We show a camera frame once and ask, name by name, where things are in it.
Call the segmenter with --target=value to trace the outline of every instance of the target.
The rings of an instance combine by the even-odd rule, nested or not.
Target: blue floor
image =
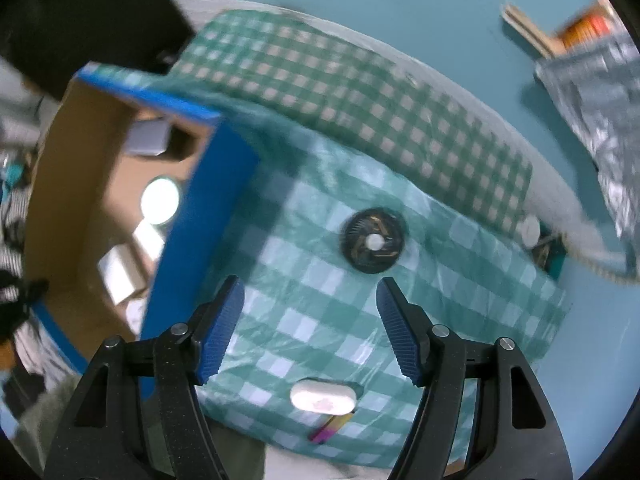
[[[618,248],[590,158],[534,80],[534,52],[502,23],[502,0],[253,1],[341,23],[453,79],[527,137]],[[511,1],[553,30],[591,0]],[[604,282],[571,261],[560,283],[573,308],[539,377],[578,477],[613,436],[640,387],[640,290]]]

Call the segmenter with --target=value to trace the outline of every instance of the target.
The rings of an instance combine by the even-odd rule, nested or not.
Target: brown cardboard
[[[47,133],[26,220],[24,273],[47,278],[44,301],[69,341],[87,359],[110,335],[133,340],[125,304],[112,305],[97,261],[127,243],[151,283],[154,265],[132,239],[142,219],[140,195],[155,176],[187,180],[209,130],[176,122],[196,139],[196,151],[180,162],[120,153],[126,131],[140,113],[80,80],[73,80]]]

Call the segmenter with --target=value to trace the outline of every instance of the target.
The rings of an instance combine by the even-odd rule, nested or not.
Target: cardboard box
[[[194,153],[180,162],[124,155],[126,132],[140,110],[170,116],[194,137]],[[111,303],[98,260],[120,243],[135,249],[150,285],[143,338],[188,318],[256,163],[255,153],[215,110],[119,88],[90,70],[70,83],[36,167],[24,273],[28,280],[49,280],[35,311],[75,368],[83,371],[108,336],[133,339],[126,304]],[[160,174],[184,181],[185,192],[156,269],[132,233],[142,220],[142,190]]]

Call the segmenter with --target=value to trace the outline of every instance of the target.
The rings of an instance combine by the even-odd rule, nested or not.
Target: green object
[[[207,24],[168,77],[98,69],[201,104],[242,98],[384,162],[483,225],[514,234],[532,166],[437,88],[385,57],[283,14],[230,10]]]
[[[207,415],[253,438],[338,462],[391,467],[422,391],[404,378],[375,304],[393,276],[434,323],[461,336],[515,340],[535,362],[568,309],[562,291],[515,244],[421,192],[367,155],[293,121],[223,96],[222,110],[260,156],[201,296],[237,274],[246,304],[220,373],[200,388]],[[383,206],[402,215],[406,243],[383,274],[357,272],[339,249],[344,221]],[[325,417],[296,410],[290,389],[305,378],[358,393],[348,424],[321,446],[307,436]],[[474,384],[465,391],[451,459],[468,442]]]

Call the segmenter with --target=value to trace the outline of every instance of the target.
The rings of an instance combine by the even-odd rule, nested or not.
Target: silver screw
[[[104,345],[107,348],[113,348],[114,346],[117,346],[119,342],[120,342],[120,338],[116,335],[112,335],[111,337],[108,337],[107,339],[104,340]]]
[[[449,329],[444,325],[434,325],[431,331],[433,335],[438,337],[446,337],[449,335]]]
[[[513,339],[509,339],[508,337],[501,337],[499,343],[505,350],[513,350],[516,348],[516,343],[513,342]]]
[[[171,333],[173,335],[185,335],[189,329],[186,323],[176,323],[171,327]]]

